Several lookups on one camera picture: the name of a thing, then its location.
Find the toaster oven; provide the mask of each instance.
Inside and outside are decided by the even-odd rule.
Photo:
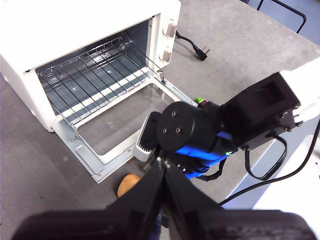
[[[100,183],[133,157],[145,117],[195,103],[164,78],[178,0],[1,3],[1,73]]]

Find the oven control knob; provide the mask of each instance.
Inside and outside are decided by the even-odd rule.
[[[162,32],[164,35],[173,38],[175,36],[176,29],[177,25],[175,24],[175,22],[173,20],[169,20],[165,23]]]
[[[159,58],[167,63],[170,62],[171,58],[171,51],[170,48],[167,46],[162,53],[160,53]]]

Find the black power cord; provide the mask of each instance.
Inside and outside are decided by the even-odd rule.
[[[185,36],[180,35],[180,33],[178,31],[175,31],[175,35],[178,39],[183,39],[183,40],[186,40],[187,42],[189,42],[192,45],[195,53],[199,56],[199,59],[201,61],[204,61],[208,57],[207,54],[208,54],[208,52],[210,52],[210,50],[211,50],[210,48],[208,48],[207,46],[204,46],[202,49],[198,48],[197,45],[195,45],[195,43],[192,40],[190,40],[189,38],[187,38]]]
[[[316,142],[317,142],[317,137],[319,135],[319,130],[320,130],[320,119],[319,119],[319,122],[318,122],[318,124],[317,124],[317,126],[315,128],[313,139],[312,139],[311,145],[309,147],[309,151],[306,154],[305,159],[302,162],[302,164],[296,170],[294,170],[293,172],[291,172],[291,173],[289,173],[287,175],[284,175],[284,176],[281,176],[281,177],[278,177],[278,178],[274,178],[274,179],[270,179],[270,180],[266,180],[266,181],[263,181],[263,182],[259,182],[257,184],[252,185],[252,186],[249,186],[249,187],[247,187],[247,188],[245,188],[245,189],[243,189],[241,191],[238,191],[237,193],[229,196],[228,198],[226,198],[225,200],[219,202],[218,204],[220,206],[222,206],[222,205],[228,203],[229,201],[231,201],[232,199],[234,199],[234,198],[236,198],[236,197],[238,197],[238,196],[240,196],[242,194],[245,194],[250,190],[253,190],[253,189],[256,189],[258,187],[267,185],[267,184],[275,183],[275,182],[290,178],[290,177],[296,175],[297,173],[299,173],[305,167],[305,165],[307,164],[307,162],[308,162],[308,160],[309,160],[309,158],[310,158],[310,156],[311,156],[311,154],[312,154],[312,152],[313,152],[313,150],[315,148],[315,145],[316,145]]]
[[[248,172],[248,174],[250,174],[252,177],[254,177],[255,179],[259,179],[262,181],[268,180],[269,178],[272,177],[272,175],[281,167],[281,165],[284,163],[286,156],[287,156],[287,151],[288,151],[288,145],[286,140],[284,140],[282,137],[276,135],[275,133],[271,133],[270,136],[274,137],[275,139],[279,140],[281,143],[283,143],[284,145],[284,151],[282,153],[282,155],[280,156],[280,158],[278,159],[278,161],[276,161],[276,163],[270,168],[270,170],[263,176],[255,176],[250,168],[250,151],[249,150],[245,150],[244,151],[244,159],[245,159],[245,169]]]

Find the gray countertop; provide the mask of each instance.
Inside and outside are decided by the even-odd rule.
[[[212,50],[201,62],[188,42],[176,39],[164,72],[193,99],[223,104],[272,73],[320,55],[318,45],[239,0],[181,2],[179,33]],[[252,153],[252,164],[268,146]],[[219,202],[246,176],[243,158],[241,152],[230,157],[214,182],[192,182]],[[142,165],[133,159],[97,184],[1,78],[1,239],[8,240],[22,219],[35,213],[105,208],[117,199],[118,184],[128,173],[142,176]]]

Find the oven rack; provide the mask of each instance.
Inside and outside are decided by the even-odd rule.
[[[55,114],[75,125],[158,74],[146,58],[117,37],[37,75]]]

